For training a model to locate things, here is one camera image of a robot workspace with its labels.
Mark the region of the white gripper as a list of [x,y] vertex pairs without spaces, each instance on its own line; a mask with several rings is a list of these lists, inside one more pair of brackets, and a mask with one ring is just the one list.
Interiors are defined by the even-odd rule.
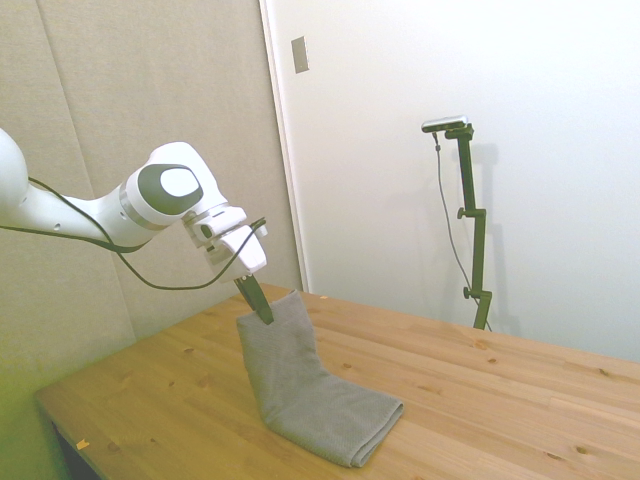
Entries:
[[214,278],[234,281],[240,294],[262,322],[270,325],[274,316],[255,272],[267,264],[260,239],[266,234],[264,225],[242,225],[215,235],[210,225],[196,224],[187,231],[194,244],[204,250]]

